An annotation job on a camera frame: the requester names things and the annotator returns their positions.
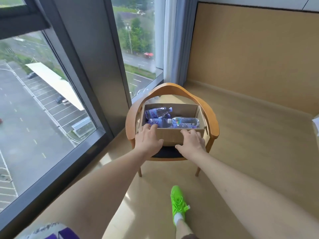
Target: cardboard box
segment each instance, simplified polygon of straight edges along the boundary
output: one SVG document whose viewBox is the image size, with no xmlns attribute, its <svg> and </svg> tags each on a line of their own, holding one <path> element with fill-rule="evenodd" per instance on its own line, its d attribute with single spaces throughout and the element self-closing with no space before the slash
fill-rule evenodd
<svg viewBox="0 0 319 239">
<path fill-rule="evenodd" d="M 176 103 L 154 103 L 145 104 L 142 107 L 141 118 L 139 127 L 144 126 L 146 123 L 145 111 L 159 107 L 171 107 L 173 109 L 171 118 L 173 117 L 195 117 L 199 119 L 199 128 L 195 131 L 200 132 L 201 136 L 204 136 L 205 129 L 207 129 L 205 119 L 201 110 L 201 107 L 196 104 L 176 104 Z M 164 139 L 163 146 L 175 146 L 177 144 L 182 145 L 184 141 L 183 134 L 179 128 L 158 128 L 156 130 L 157 139 Z"/>
</svg>

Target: street lamp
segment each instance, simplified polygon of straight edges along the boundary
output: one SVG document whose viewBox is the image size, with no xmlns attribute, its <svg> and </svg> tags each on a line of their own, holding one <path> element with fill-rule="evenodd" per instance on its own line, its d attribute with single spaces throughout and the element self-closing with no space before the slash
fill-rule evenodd
<svg viewBox="0 0 319 239">
<path fill-rule="evenodd" d="M 132 28 L 131 28 L 131 26 L 129 26 L 129 24 L 126 24 L 125 30 L 129 33 L 131 54 L 133 54 L 133 52 L 132 52 L 132 43 L 131 43 L 131 35 L 130 35 L 130 32 L 132 31 Z"/>
</svg>

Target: baseboard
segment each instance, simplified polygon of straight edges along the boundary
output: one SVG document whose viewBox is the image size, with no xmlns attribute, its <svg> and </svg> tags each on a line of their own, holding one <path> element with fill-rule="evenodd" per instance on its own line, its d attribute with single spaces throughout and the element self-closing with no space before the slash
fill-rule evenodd
<svg viewBox="0 0 319 239">
<path fill-rule="evenodd" d="M 189 79 L 187 81 L 193 82 L 193 83 L 201 85 L 201 86 L 209 87 L 209 88 L 211 88 L 213 90 L 216 90 L 216 91 L 219 91 L 219 92 L 223 92 L 223 93 L 231 95 L 231 96 L 236 96 L 238 98 L 247 99 L 247 100 L 250 100 L 250 101 L 254 101 L 254 102 L 266 105 L 266 106 L 271 107 L 271 108 L 284 110 L 284 111 L 291 112 L 291 113 L 294 113 L 294 114 L 299 115 L 299 116 L 304 116 L 304 117 L 307 117 L 309 119 L 313 119 L 313 115 L 311 115 L 309 113 L 306 113 L 306 112 L 299 111 L 299 110 L 295 110 L 293 108 L 289 108 L 289 107 L 282 106 L 282 105 L 279 105 L 279 104 L 275 104 L 275 103 L 272 103 L 272 102 L 269 102 L 269 101 L 261 100 L 261 99 L 255 98 L 255 97 L 247 96 L 247 95 L 244 95 L 244 94 L 241 94 L 241 93 L 237 93 L 237 92 L 234 92 L 234 91 L 226 90 L 226 89 L 223 89 L 223 88 L 220 88 L 220 87 L 217 87 L 217 86 L 214 86 L 214 85 L 206 84 L 206 83 L 203 83 L 203 82 L 200 82 L 200 81 L 189 80 Z"/>
</svg>

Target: forearm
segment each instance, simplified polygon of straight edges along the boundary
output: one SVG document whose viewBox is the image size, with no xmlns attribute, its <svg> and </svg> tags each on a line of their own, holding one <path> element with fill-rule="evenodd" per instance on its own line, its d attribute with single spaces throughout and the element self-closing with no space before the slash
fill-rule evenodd
<svg viewBox="0 0 319 239">
<path fill-rule="evenodd" d="M 81 239 L 102 238 L 144 160 L 142 153 L 132 150 L 88 174 L 58 197 L 37 221 L 61 222 Z"/>
<path fill-rule="evenodd" d="M 273 189 L 205 152 L 194 155 L 191 160 L 209 177 L 227 205 L 253 237 L 318 237 L 318 221 Z"/>
</svg>

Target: neon green sneaker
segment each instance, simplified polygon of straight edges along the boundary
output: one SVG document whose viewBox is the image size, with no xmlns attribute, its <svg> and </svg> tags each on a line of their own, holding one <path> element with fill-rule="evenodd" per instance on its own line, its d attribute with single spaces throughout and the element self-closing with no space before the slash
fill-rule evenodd
<svg viewBox="0 0 319 239">
<path fill-rule="evenodd" d="M 190 209 L 190 206 L 186 204 L 183 198 L 183 194 L 181 192 L 181 189 L 178 185 L 174 185 L 171 191 L 171 201 L 172 201 L 172 208 L 173 208 L 173 223 L 174 222 L 174 216 L 176 213 L 181 213 L 184 220 L 185 220 L 185 212 Z"/>
</svg>

